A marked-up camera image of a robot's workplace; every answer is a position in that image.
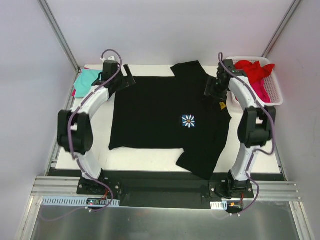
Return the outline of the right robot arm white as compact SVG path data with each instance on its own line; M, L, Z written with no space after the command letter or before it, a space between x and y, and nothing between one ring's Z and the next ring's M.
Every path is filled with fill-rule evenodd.
M218 60L216 77L208 78L204 94L221 103L230 91L243 110L237 130L240 149L224 184L226 194L234 198L249 187L257 154L272 155L262 147L269 141L275 142L276 109L258 97L246 73L236 69L232 59L223 59L219 54Z

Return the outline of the black t-shirt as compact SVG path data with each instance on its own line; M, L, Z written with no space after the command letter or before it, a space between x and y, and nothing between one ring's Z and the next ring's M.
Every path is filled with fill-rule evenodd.
M228 138L225 102L205 96L209 75L198 61L172 77L137 76L115 94L109 149L183 149L176 165L209 180Z

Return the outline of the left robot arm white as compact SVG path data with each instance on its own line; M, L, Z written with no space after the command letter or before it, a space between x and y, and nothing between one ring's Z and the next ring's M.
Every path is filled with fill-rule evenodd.
M100 179L101 165L92 152L94 135L91 119L111 96L136 83L130 67L115 60L105 60L102 72L91 84L88 94L78 106L61 110L57 121L57 143L70 153L81 170L82 177L90 180L88 188L99 195L105 191L106 183Z

